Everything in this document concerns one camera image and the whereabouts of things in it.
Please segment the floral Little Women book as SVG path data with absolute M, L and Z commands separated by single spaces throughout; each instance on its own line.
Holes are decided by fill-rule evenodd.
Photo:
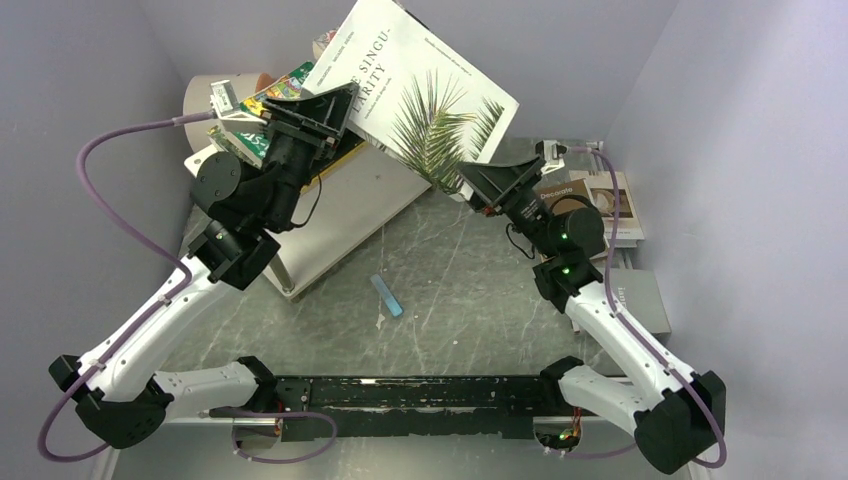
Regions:
M 319 35 L 312 41 L 312 52 L 315 60 L 318 60 L 322 56 L 322 54 L 326 51 L 336 34 L 337 30 L 331 29 Z

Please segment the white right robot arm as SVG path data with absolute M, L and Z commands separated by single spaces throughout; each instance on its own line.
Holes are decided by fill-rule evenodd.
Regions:
M 542 258 L 534 266 L 540 295 L 577 323 L 615 361 L 626 383 L 567 357 L 551 365 L 539 391 L 542 406 L 562 414 L 589 411 L 629 434 L 656 470 L 672 474 L 689 463 L 722 467 L 726 386 L 713 371 L 699 373 L 663 346 L 613 293 L 607 272 L 592 263 L 612 253 L 599 210 L 581 207 L 555 213 L 535 191 L 544 161 L 514 165 L 460 162 L 459 177 L 471 189 L 472 208 L 504 215 Z

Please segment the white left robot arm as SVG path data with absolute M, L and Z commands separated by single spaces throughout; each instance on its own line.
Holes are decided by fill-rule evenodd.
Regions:
M 294 100 L 268 98 L 255 115 L 241 110 L 231 85 L 221 81 L 211 87 L 210 110 L 171 120 L 172 126 L 217 120 L 228 131 L 264 135 L 269 147 L 260 166 L 228 152 L 205 160 L 191 197 L 209 223 L 174 260 L 173 274 L 95 348 L 50 365 L 63 401 L 74 403 L 104 447 L 129 448 L 165 423 L 204 411 L 285 415 L 277 377 L 253 356 L 183 373 L 165 372 L 162 364 L 195 321 L 277 260 L 276 235 L 297 228 L 302 189 L 338 157 L 357 93 L 349 82 Z

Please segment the white palm leaf book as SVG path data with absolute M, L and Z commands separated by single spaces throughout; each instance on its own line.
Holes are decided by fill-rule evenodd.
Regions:
M 358 1 L 302 91 L 355 83 L 348 127 L 457 201 L 460 163 L 492 160 L 518 101 L 395 1 Z

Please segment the yellow Little Prince book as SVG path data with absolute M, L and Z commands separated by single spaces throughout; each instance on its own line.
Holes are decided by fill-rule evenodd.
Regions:
M 346 138 L 340 141 L 336 150 L 334 151 L 334 156 L 331 159 L 322 161 L 320 163 L 320 165 L 314 171 L 310 182 L 306 186 L 301 188 L 300 194 L 304 195 L 310 190 L 317 187 L 319 181 L 326 180 L 336 170 L 339 170 L 346 163 L 352 160 L 358 154 L 358 152 L 367 145 L 368 143 L 359 137 Z

